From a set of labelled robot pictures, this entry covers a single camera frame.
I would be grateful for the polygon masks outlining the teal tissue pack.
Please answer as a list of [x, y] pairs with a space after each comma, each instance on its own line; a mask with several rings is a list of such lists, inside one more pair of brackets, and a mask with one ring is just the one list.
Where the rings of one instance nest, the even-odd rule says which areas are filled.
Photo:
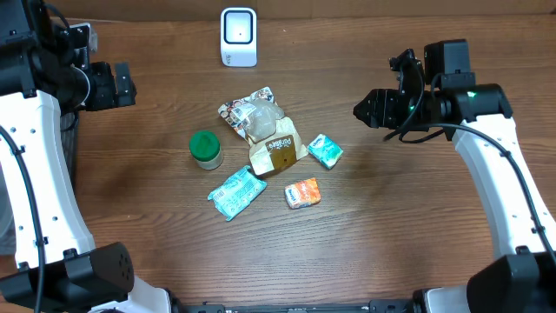
[[324, 134], [319, 134], [309, 144], [308, 151], [328, 170], [331, 170], [343, 155], [343, 149]]

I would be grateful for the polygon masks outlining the green lid jar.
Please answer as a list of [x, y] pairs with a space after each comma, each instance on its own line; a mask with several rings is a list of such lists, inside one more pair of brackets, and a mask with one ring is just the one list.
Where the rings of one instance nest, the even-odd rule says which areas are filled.
[[189, 140], [189, 151], [197, 164], [205, 170], [214, 170], [222, 164], [222, 148], [217, 136], [211, 131], [196, 132]]

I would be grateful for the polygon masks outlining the beige brown snack pouch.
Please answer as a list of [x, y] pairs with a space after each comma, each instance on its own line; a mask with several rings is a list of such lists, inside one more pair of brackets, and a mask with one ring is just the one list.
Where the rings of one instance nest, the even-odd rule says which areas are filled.
[[269, 87], [222, 104], [218, 114], [248, 143], [248, 158], [257, 176], [285, 170], [308, 155], [294, 122]]

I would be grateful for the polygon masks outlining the orange snack pack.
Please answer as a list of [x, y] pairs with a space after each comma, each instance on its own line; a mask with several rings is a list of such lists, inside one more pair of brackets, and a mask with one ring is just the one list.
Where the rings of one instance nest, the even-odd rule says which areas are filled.
[[314, 177], [286, 186], [284, 193], [292, 210], [312, 206], [321, 201], [321, 193]]

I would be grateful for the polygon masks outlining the teal snack packet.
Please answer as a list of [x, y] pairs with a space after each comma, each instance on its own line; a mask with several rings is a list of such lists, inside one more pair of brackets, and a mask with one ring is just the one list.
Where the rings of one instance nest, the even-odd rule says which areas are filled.
[[233, 220], [246, 209], [267, 187], [267, 183], [257, 178], [249, 165], [230, 176], [221, 186], [211, 191], [207, 199], [226, 217]]

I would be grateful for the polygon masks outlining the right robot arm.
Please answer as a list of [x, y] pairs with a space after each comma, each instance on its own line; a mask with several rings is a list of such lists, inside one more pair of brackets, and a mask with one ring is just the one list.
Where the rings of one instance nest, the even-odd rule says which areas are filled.
[[479, 84], [467, 41], [430, 43], [389, 61], [397, 89], [374, 89], [354, 107], [371, 128], [406, 142], [443, 136], [464, 160], [493, 240], [494, 260], [458, 287], [418, 290], [408, 312], [552, 312], [555, 222], [521, 153], [513, 110], [496, 83]]

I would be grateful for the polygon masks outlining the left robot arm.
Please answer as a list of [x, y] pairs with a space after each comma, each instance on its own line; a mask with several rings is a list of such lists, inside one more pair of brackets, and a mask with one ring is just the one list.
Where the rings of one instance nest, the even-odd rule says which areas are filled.
[[96, 48], [91, 25], [48, 3], [1, 4], [1, 168], [17, 237], [17, 272], [1, 292], [36, 312], [177, 312], [123, 244], [96, 246], [76, 203], [63, 116], [136, 101], [129, 66], [92, 62]]

